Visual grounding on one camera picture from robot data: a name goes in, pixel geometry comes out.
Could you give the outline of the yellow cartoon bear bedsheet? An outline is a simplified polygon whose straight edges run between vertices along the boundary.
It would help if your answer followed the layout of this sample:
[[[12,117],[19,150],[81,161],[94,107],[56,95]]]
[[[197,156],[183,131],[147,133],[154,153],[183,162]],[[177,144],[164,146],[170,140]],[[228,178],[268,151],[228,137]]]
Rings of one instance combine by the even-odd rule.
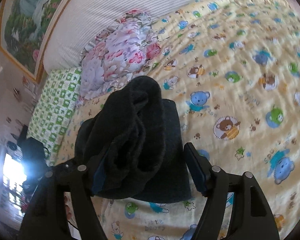
[[[300,17],[287,0],[196,0],[152,24],[148,75],[177,105],[183,142],[226,172],[251,171],[280,239],[300,221]],[[190,239],[206,198],[93,198],[110,239]]]

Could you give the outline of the green white checkered pillow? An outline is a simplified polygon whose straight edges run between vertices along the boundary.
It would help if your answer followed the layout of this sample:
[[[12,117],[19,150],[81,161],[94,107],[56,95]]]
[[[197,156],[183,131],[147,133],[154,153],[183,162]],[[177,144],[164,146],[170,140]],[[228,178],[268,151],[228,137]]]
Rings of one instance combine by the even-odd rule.
[[[56,163],[79,97],[82,68],[55,69],[47,77],[34,108],[27,137],[45,147],[47,165]]]

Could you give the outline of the floral pink purple pillow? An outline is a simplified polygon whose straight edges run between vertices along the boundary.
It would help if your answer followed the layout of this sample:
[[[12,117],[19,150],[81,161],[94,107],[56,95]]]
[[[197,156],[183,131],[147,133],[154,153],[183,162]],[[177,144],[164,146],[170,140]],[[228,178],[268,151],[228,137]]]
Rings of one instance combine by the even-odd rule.
[[[137,76],[146,75],[149,62],[160,51],[148,13],[133,10],[121,15],[81,52],[79,104],[120,89]]]

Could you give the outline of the black pants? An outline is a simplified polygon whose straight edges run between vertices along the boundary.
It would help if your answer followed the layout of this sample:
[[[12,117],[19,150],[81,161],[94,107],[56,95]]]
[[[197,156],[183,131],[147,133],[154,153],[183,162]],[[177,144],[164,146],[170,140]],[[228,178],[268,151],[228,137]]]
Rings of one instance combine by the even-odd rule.
[[[108,152],[108,199],[134,198],[168,204],[190,199],[191,188],[174,101],[159,84],[140,76],[107,98],[102,110],[81,125],[75,157],[83,164]]]

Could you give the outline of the gold framed landscape painting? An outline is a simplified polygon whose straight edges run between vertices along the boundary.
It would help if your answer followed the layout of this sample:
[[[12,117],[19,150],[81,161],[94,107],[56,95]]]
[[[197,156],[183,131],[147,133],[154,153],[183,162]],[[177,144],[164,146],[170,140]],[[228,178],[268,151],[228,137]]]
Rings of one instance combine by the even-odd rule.
[[[24,75],[40,83],[43,55],[70,0],[2,0],[0,50]]]

